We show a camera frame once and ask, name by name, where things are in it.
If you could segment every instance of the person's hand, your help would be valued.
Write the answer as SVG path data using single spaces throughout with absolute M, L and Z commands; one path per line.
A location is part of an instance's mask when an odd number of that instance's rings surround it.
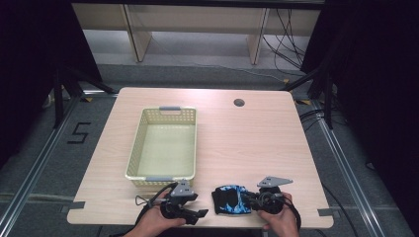
M 286 198 L 286 202 L 291 204 L 293 197 L 284 192 L 283 195 Z M 271 214 L 264 210 L 258 210 L 258 215 L 268 222 L 263 226 L 265 230 L 272 229 L 280 237 L 299 236 L 298 229 L 296 228 L 295 216 L 287 205 L 284 205 L 283 210 L 278 214 Z
M 160 205 L 154 205 L 141 217 L 135 227 L 125 237 L 155 237 L 166 229 L 186 224 L 184 218 L 166 219 L 160 211 Z

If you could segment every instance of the black cable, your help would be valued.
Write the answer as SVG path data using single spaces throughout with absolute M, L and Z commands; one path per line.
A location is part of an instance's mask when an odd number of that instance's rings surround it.
M 338 205 L 341 208 L 343 214 L 346 216 L 346 218 L 349 222 L 349 225 L 351 225 L 351 228 L 354 231 L 354 235 L 356 237 L 358 237 L 359 235 L 358 235 L 357 229 L 355 229 L 354 223 L 352 222 L 351 218 L 349 217 L 348 213 L 346 212 L 346 210 L 343 207 L 343 205 L 341 204 L 341 202 L 332 194 L 332 192 L 323 184 L 323 182 L 321 182 L 321 186 L 323 187 L 323 189 L 325 189 L 327 191 L 327 193 L 329 193 L 333 197 L 333 199 L 335 199 L 336 203 L 338 203 Z
M 281 15 L 280 15 L 280 12 L 279 12 L 279 10 L 277 9 L 277 15 L 278 15 L 278 18 L 280 19 L 280 22 L 281 22 L 281 25 L 283 26 L 283 28 L 284 28 L 284 35 L 285 36 L 287 36 L 287 38 L 289 39 L 289 41 L 290 41 L 290 43 L 292 44 L 292 46 L 293 46 L 293 48 L 294 48 L 294 50 L 292 50 L 294 53 L 295 53 L 295 55 L 296 55 L 296 58 L 298 59 L 298 62 L 299 62 L 299 67 L 300 67 L 300 65 L 301 65 L 301 58 L 299 57 L 299 53 L 298 53 L 298 51 L 297 51 L 297 46 L 295 45 L 295 42 L 294 42 L 294 40 L 293 40 L 293 26 L 292 26 L 292 24 L 291 24 L 291 15 L 292 15 L 292 10 L 289 10 L 289 21 L 287 22 L 287 26 L 284 24 L 284 21 L 283 21 L 283 19 L 281 18 Z M 291 31 L 291 34 L 292 34 L 292 37 L 290 37 L 290 34 L 289 34 L 289 32 L 288 32 L 288 28 L 289 28 L 289 26 L 290 26 L 290 31 Z
M 314 121 L 308 128 L 306 128 L 305 130 L 304 130 L 304 132 L 306 132 L 306 131 L 308 131 L 309 129 L 311 129 L 311 127 L 312 126 L 314 126 L 318 121 L 320 121 L 321 119 L 323 119 L 323 117 L 321 117 L 321 118 L 318 118 L 316 121 Z
M 138 203 L 138 199 L 142 199 L 142 200 L 143 200 L 143 202 Z M 142 205 L 142 204 L 145 204 L 145 203 L 148 203 L 148 201 L 147 201 L 144 197 L 141 197 L 141 196 L 135 196 L 135 204 L 136 204 L 136 205 Z
M 324 110 L 323 110 L 323 109 L 309 111 L 309 112 L 307 112 L 307 113 L 304 113 L 304 114 L 300 115 L 300 116 L 299 116 L 299 119 L 300 119 L 300 120 L 302 120 L 302 119 L 305 119 L 306 117 L 309 117 L 309 116 L 315 115 L 315 114 L 317 114 L 317 113 L 323 113 L 323 112 L 324 112 Z
M 290 202 L 288 203 L 284 200 L 284 204 L 287 207 L 289 207 L 290 210 L 293 212 L 293 215 L 295 216 L 295 220 L 296 220 L 296 228 L 299 230 L 301 228 L 301 216 L 299 215 L 298 210 L 293 205 L 293 202 L 289 198 L 284 197 L 284 199 L 287 199 Z
M 280 58 L 282 58 L 283 60 L 287 61 L 287 62 L 288 62 L 289 64 L 291 64 L 292 66 L 299 68 L 299 65 L 298 65 L 296 62 L 292 61 L 290 58 L 288 58 L 287 56 L 285 56 L 285 55 L 283 55 L 282 53 L 280 53 L 280 52 L 279 52 L 279 47 L 281 46 L 281 42 L 280 42 L 280 44 L 278 45 L 278 47 L 277 47 L 277 48 L 274 48 L 273 46 L 271 46 L 271 45 L 268 43 L 268 41 L 266 40 L 266 38 L 265 38 L 265 37 L 263 37 L 263 40 L 265 41 L 265 43 L 268 45 L 268 47 L 271 49 L 271 51 L 272 51 L 275 55 L 277 55 L 277 56 L 279 56 Z

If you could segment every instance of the table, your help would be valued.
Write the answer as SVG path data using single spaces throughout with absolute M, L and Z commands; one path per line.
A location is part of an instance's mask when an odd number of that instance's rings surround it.
M 237 107 L 234 100 L 244 106 Z M 125 177 L 141 111 L 146 107 L 181 106 L 197 109 L 197 171 L 193 189 L 199 195 L 188 202 L 191 210 L 209 209 L 196 226 L 260 228 L 256 212 L 240 217 L 216 215 L 210 193 L 223 185 L 242 185 L 258 192 L 266 176 L 292 179 L 281 186 L 293 194 L 303 228 L 328 228 L 332 216 L 305 139 L 293 98 L 288 92 L 123 88 L 110 113 L 74 202 L 73 224 L 134 224 L 142 195 Z

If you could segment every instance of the beige basket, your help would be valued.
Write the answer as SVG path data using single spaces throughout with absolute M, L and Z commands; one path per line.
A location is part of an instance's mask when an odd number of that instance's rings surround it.
M 158 188 L 183 179 L 191 185 L 195 177 L 196 147 L 196 109 L 144 109 L 126 177 L 138 187 Z

